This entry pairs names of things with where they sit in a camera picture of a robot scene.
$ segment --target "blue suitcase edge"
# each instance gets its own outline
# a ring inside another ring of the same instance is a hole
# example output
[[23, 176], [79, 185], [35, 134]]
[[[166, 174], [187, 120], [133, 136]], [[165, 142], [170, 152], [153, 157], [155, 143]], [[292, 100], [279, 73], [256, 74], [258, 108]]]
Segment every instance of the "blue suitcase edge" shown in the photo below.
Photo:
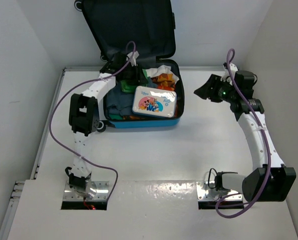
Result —
[[129, 129], [129, 128], [151, 128], [151, 127], [170, 127], [178, 124], [180, 118], [174, 120], [155, 120], [155, 121], [124, 121], [116, 122], [109, 121], [117, 129]]

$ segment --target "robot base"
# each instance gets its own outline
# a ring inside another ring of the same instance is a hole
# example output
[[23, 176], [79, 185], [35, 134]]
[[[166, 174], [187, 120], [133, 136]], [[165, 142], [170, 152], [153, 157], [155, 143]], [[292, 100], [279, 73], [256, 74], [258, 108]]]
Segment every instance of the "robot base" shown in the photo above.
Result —
[[62, 210], [107, 210], [107, 198], [109, 193], [108, 181], [92, 181], [87, 184], [87, 194], [65, 184], [62, 198]]
[[[210, 181], [210, 187], [208, 186], [207, 181], [197, 181], [197, 194], [198, 194], [198, 203], [199, 203], [199, 209], [215, 209], [215, 204], [217, 203], [217, 200], [219, 200], [221, 197], [224, 197], [229, 194], [237, 194], [237, 191], [234, 190], [223, 190], [223, 191], [216, 191], [215, 189], [212, 189], [215, 184], [214, 181]], [[228, 197], [221, 205], [225, 206], [223, 209], [243, 209], [244, 206], [235, 206], [236, 204], [242, 204], [243, 203], [243, 196], [235, 195], [232, 197]]]

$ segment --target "metal mounting plate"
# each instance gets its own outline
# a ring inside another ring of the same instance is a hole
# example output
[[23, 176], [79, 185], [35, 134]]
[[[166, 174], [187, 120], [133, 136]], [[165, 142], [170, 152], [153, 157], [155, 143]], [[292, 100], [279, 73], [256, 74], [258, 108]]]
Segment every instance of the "metal mounting plate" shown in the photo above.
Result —
[[[87, 184], [89, 187], [86, 202], [105, 202], [108, 198], [109, 193], [109, 182], [108, 181], [92, 181]], [[65, 202], [82, 202], [85, 197], [85, 193], [79, 193], [70, 188], [69, 182], [65, 184], [63, 201]]]
[[[216, 191], [215, 189], [211, 189], [208, 186], [207, 181], [197, 181], [197, 195], [198, 195], [198, 202], [199, 202], [199, 209], [214, 209], [215, 204], [217, 200], [219, 200], [221, 197], [224, 197], [226, 195], [230, 194], [237, 194], [237, 191], [234, 190], [228, 190], [228, 191]], [[210, 181], [210, 187], [214, 187], [214, 181]], [[238, 207], [229, 207], [229, 205], [236, 205], [243, 203], [243, 196], [242, 194], [235, 195], [228, 197], [223, 202], [223, 205], [226, 205], [226, 209], [243, 209], [243, 206]]]

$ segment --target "suitcase lid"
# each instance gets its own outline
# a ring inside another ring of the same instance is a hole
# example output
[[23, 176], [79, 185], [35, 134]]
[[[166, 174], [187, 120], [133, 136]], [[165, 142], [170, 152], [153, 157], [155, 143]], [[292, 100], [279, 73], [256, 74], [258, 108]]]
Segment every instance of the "suitcase lid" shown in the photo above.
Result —
[[82, 12], [107, 60], [135, 41], [139, 59], [175, 53], [175, 21], [170, 0], [83, 0]]

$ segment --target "open suitcase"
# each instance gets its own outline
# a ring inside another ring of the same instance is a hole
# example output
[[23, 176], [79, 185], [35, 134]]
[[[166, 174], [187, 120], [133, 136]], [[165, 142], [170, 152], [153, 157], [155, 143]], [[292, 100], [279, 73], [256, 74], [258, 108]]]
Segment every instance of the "open suitcase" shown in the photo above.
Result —
[[[176, 125], [184, 111], [184, 89], [177, 63], [166, 59], [173, 56], [176, 49], [175, 18], [170, 0], [83, 0], [80, 6], [99, 45], [102, 60], [110, 61], [117, 52], [127, 54], [125, 46], [132, 40], [140, 54], [137, 63], [143, 69], [167, 65], [180, 79], [175, 85], [176, 117], [147, 117], [132, 121], [112, 119], [107, 112], [105, 97], [98, 131], [103, 132], [106, 126], [146, 128]], [[106, 70], [107, 64], [100, 72]]]

